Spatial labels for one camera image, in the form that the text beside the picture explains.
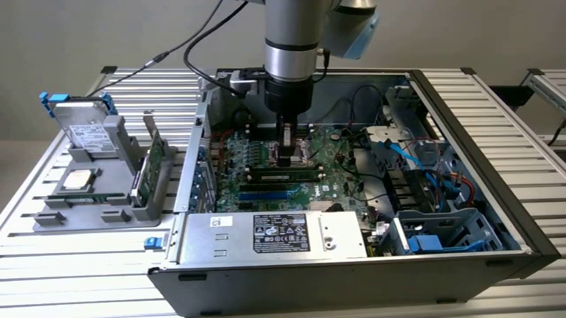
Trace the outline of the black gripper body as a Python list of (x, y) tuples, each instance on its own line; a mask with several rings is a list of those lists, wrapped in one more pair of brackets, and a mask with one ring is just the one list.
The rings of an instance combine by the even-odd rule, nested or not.
[(265, 85), (265, 103), (279, 116), (298, 116), (311, 108), (314, 79), (283, 81), (270, 78)]

